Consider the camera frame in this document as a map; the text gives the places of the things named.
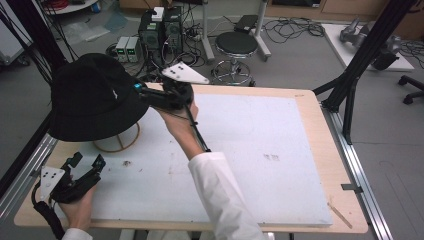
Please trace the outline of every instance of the white lab coat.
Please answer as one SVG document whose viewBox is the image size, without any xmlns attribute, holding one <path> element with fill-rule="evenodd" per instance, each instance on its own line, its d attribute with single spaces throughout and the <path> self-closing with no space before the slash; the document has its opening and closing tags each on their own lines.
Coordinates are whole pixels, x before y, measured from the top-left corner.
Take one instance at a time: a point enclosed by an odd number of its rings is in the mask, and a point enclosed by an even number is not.
<svg viewBox="0 0 424 240">
<path fill-rule="evenodd" d="M 243 194 L 223 153 L 199 154 L 191 159 L 188 167 L 217 240 L 265 239 L 246 208 Z M 91 239 L 81 230 L 68 229 L 62 240 Z"/>
</svg>

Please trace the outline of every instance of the wooden table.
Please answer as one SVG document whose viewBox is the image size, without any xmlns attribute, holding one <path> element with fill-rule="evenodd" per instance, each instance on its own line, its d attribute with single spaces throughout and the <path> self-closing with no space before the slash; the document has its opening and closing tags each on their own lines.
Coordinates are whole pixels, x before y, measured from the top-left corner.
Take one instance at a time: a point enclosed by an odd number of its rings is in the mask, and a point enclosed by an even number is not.
<svg viewBox="0 0 424 240">
<path fill-rule="evenodd" d="M 223 95 L 249 95 L 292 98 L 296 101 L 306 135 L 315 160 L 316 168 L 325 192 L 330 209 L 333 225 L 329 227 L 291 227 L 260 224 L 264 232 L 316 232 L 316 233 L 365 233 L 368 226 L 353 191 L 345 191 L 341 184 L 348 184 L 350 180 L 342 163 L 341 157 L 331 136 L 329 127 L 324 119 L 318 100 L 312 91 L 294 89 L 247 88 L 229 86 L 193 86 L 196 94 L 223 94 Z M 72 156 L 78 151 L 79 143 L 59 141 L 53 150 L 46 165 L 60 167 L 63 156 Z M 46 221 L 32 206 L 30 193 L 15 216 L 18 226 L 45 227 Z M 93 219 L 92 227 L 121 228 L 121 229 L 168 229 L 210 231 L 209 223 L 184 223 L 184 222 L 151 222 L 128 220 L 96 220 Z"/>
</svg>

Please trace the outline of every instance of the person's arm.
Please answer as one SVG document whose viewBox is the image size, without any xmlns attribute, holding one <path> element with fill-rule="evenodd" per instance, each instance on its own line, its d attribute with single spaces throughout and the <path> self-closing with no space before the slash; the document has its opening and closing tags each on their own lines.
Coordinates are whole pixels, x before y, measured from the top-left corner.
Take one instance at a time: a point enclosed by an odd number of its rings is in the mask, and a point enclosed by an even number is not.
<svg viewBox="0 0 424 240">
<path fill-rule="evenodd" d="M 198 108 L 190 107 L 196 119 Z M 187 119 L 159 111 L 169 132 L 180 144 L 189 159 L 189 168 L 197 193 L 219 240 L 264 239 L 263 233 L 247 210 L 239 189 L 223 153 L 205 153 Z"/>
<path fill-rule="evenodd" d="M 68 219 L 69 229 L 66 230 L 62 240 L 91 240 L 87 230 L 91 223 L 91 209 L 93 194 L 96 186 L 92 187 L 80 200 L 64 204 L 59 203 L 63 213 Z"/>
</svg>

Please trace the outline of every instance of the round stool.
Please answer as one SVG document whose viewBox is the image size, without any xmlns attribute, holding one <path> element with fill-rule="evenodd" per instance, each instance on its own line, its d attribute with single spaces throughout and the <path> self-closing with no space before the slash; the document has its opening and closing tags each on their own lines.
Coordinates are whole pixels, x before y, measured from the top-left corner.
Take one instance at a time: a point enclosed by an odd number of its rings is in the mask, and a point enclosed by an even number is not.
<svg viewBox="0 0 424 240">
<path fill-rule="evenodd" d="M 241 32 L 226 32 L 216 38 L 215 47 L 218 52 L 230 57 L 230 60 L 221 61 L 212 69 L 213 81 L 217 79 L 227 85 L 240 85 L 250 81 L 249 86 L 256 85 L 249 67 L 237 60 L 251 57 L 256 52 L 258 43 L 253 36 Z"/>
</svg>

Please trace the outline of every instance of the black bucket hat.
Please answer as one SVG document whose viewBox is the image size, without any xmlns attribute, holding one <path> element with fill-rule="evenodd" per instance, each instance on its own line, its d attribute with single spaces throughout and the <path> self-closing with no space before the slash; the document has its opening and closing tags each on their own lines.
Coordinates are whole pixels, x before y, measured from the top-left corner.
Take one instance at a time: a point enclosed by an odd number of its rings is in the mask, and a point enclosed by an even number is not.
<svg viewBox="0 0 424 240">
<path fill-rule="evenodd" d="M 115 136 L 134 125 L 149 106 L 115 58 L 90 53 L 61 67 L 53 78 L 49 134 L 84 142 Z"/>
</svg>

